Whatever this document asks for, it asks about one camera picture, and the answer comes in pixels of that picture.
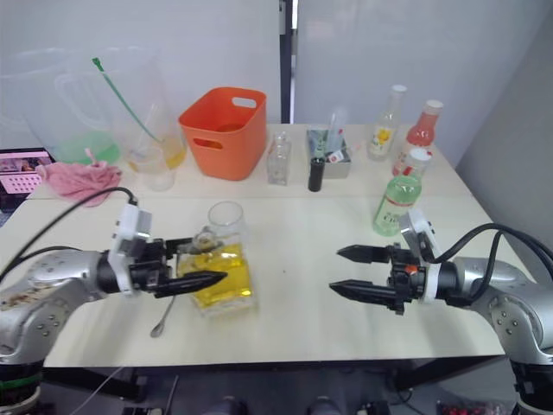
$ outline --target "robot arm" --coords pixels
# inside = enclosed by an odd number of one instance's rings
[[[330,284],[343,297],[382,304],[402,315],[413,300],[440,299],[483,316],[495,331],[517,378],[523,412],[553,412],[553,289],[530,281],[518,268],[496,261],[490,284],[472,301],[483,284],[487,259],[456,257],[428,264],[422,252],[437,252],[434,231],[420,214],[400,221],[409,250],[398,245],[349,246],[338,254],[356,262],[391,263],[387,286],[347,280]]]
[[[110,251],[50,253],[0,291],[0,413],[27,413],[36,402],[42,363],[80,305],[117,292],[179,295],[226,276],[196,271],[172,278],[168,260],[191,239],[148,241],[149,223],[148,213],[126,205]]]

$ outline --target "wire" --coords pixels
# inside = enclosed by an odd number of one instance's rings
[[[94,398],[98,392],[100,392],[100,390],[105,386],[105,384],[107,382],[110,381],[110,379],[115,376],[116,374],[118,374],[119,372],[121,372],[123,369],[125,369],[125,366],[121,366],[121,367],[118,367],[117,369],[115,369],[107,378],[105,378],[105,380],[100,383],[100,386],[98,386],[96,388],[96,390],[94,392],[92,392],[90,394],[90,396],[88,398],[86,398],[82,404],[80,404],[79,406],[77,406],[73,412],[71,412],[69,415],[75,415],[75,413],[77,413],[78,411],[80,411],[81,409],[83,409],[85,407],[86,404],[88,404],[88,402],[91,401],[92,398]]]
[[[530,248],[539,257],[539,259],[542,261],[542,264],[549,272],[551,279],[553,279],[553,264],[551,262],[553,261],[553,252],[547,246],[545,246],[539,240],[528,235],[527,233],[523,233],[515,229],[512,229],[510,227],[506,227],[504,225],[499,225],[495,223],[487,223],[485,225],[480,225],[479,227],[476,227],[472,231],[466,233],[462,238],[460,238],[457,242],[455,242],[453,246],[451,246],[446,252],[444,252],[438,258],[435,258],[435,259],[426,258],[425,256],[424,260],[432,264],[440,264],[442,262],[445,262],[448,259],[451,259],[475,236],[490,229],[495,229],[495,230],[501,231],[502,233],[508,233],[514,236],[515,238],[519,239],[520,241],[522,241],[526,246],[528,246],[528,248]]]
[[[123,193],[126,193],[128,196],[129,196],[129,203],[131,205],[136,205],[137,204],[137,199],[135,198],[135,196],[132,194],[132,192],[130,190],[128,190],[127,188],[120,188],[120,187],[114,187],[114,188],[104,188],[102,190],[99,190],[98,192],[92,194],[92,195],[89,195],[87,196],[85,199],[82,199],[80,201],[78,201],[77,203],[75,203],[74,205],[72,205],[71,207],[69,207],[68,209],[66,209],[65,211],[63,211],[61,214],[59,214],[57,217],[55,217],[53,220],[51,220],[43,229],[41,229],[33,238],[30,239],[29,242],[27,242],[27,244],[25,244],[25,246],[23,248],[21,248],[19,250],[19,252],[14,256],[14,258],[11,259],[11,261],[6,265],[6,267],[3,269],[2,273],[0,273],[0,283],[2,283],[3,279],[6,277],[6,275],[8,274],[8,272],[10,272],[11,270],[13,270],[16,266],[18,266],[19,264],[17,264],[17,261],[19,261],[21,259],[21,257],[23,256],[23,254],[46,232],[48,232],[50,230],[51,227],[53,227],[55,224],[57,224],[60,220],[62,220],[63,218],[65,218],[67,215],[69,215],[73,210],[75,210],[76,208],[84,205],[85,203],[91,201],[92,199],[95,199],[96,197],[100,196],[100,195],[104,195],[106,193],[111,193],[111,192],[123,192]]]
[[[484,277],[482,279],[480,287],[478,287],[478,290],[470,298],[471,303],[474,303],[476,300],[482,297],[486,292],[487,287],[490,286],[490,281],[492,281],[493,275],[493,267],[495,266],[495,257],[498,253],[499,240],[501,239],[502,235],[503,233],[499,231],[493,236],[492,248],[490,249],[490,255],[487,259],[486,271],[484,272]]]
[[[409,400],[413,397],[413,392],[411,392],[411,394],[409,395],[409,397],[407,399],[404,399],[404,397],[401,396],[401,393],[397,389],[396,389],[396,393],[397,393],[397,397],[399,398],[399,400],[401,401],[401,403],[403,405],[407,406],[413,412],[418,413],[418,415],[426,415],[426,413],[424,413],[423,411],[421,411],[418,408],[415,408],[412,404],[409,403]]]
[[[410,399],[413,397],[413,390],[409,389],[407,392],[409,393],[407,398],[402,397],[398,402],[390,402],[390,406],[403,405],[405,402],[409,402]]]
[[[27,261],[28,259],[31,259],[37,255],[40,255],[41,253],[50,252],[50,251],[65,251],[65,250],[80,251],[79,248],[74,248],[72,246],[48,246],[46,248],[38,249],[36,251],[33,251],[32,253],[28,253],[27,255],[20,257],[16,261],[16,263],[8,270],[8,272],[13,270],[23,262]]]

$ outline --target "green straw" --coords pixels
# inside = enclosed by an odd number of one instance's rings
[[[137,121],[138,125],[141,126],[141,128],[146,131],[146,134],[148,134],[150,137],[152,137],[152,139],[158,143],[161,143],[161,141],[159,141],[156,136],[154,136],[147,128],[146,128],[146,125],[144,125],[142,123],[142,121],[140,121],[140,119],[138,119],[137,115],[131,110],[131,108],[129,107],[129,104],[127,104],[127,102],[124,100],[124,98],[121,96],[121,94],[119,93],[118,89],[115,87],[115,85],[113,85],[113,82],[111,82],[110,80],[110,77],[107,76],[107,74],[105,73],[104,69],[102,68],[102,64],[100,63],[100,59],[99,58],[92,58],[92,63],[94,65],[96,65],[96,67],[98,68],[98,70],[102,73],[102,76],[104,77],[105,79],[105,82],[107,82],[107,85],[110,86],[111,90],[117,95],[117,97],[119,98],[119,100],[121,101],[121,104],[123,104],[123,106],[126,108],[126,110],[129,112],[130,116],[134,118],[135,121]]]

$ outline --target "gray box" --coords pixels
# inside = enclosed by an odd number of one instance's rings
[[[311,159],[315,156],[315,148],[321,136],[326,135],[328,130],[308,130],[307,133],[307,147],[308,147],[308,166],[311,163]],[[344,154],[344,159],[337,163],[330,163],[327,161],[325,163],[325,172],[322,176],[323,179],[345,179],[349,175],[349,170],[352,167],[352,159],[347,153],[346,150],[346,139],[342,134],[342,153]]]

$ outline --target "bottle label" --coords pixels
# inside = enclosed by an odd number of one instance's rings
[[[394,136],[395,129],[376,127],[372,134],[370,150],[375,155],[385,155],[391,145],[391,139]]]
[[[374,223],[384,233],[395,233],[399,230],[397,219],[406,214],[411,206],[413,203],[397,203],[385,195],[374,218]]]
[[[342,150],[336,150],[334,153],[332,153],[330,156],[328,156],[328,161],[330,163],[339,163],[344,159],[344,153],[342,153]]]

